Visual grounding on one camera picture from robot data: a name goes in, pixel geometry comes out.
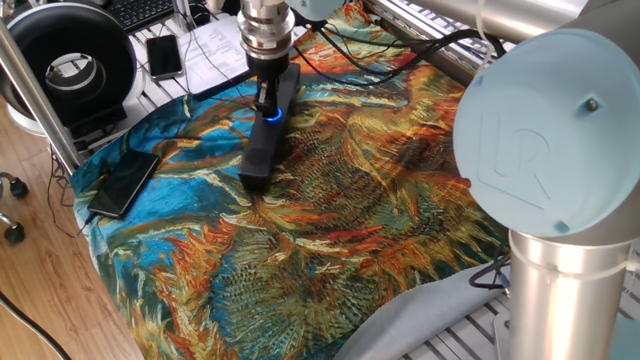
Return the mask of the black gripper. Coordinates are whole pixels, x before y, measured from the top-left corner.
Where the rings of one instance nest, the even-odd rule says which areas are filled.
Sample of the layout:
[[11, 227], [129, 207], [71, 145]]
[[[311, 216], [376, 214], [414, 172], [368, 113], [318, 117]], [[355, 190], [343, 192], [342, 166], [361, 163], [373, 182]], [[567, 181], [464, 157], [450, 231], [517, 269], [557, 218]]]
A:
[[248, 56], [248, 67], [257, 76], [254, 106], [257, 112], [268, 118], [278, 114], [278, 85], [289, 66], [289, 54], [274, 59], [259, 59]]

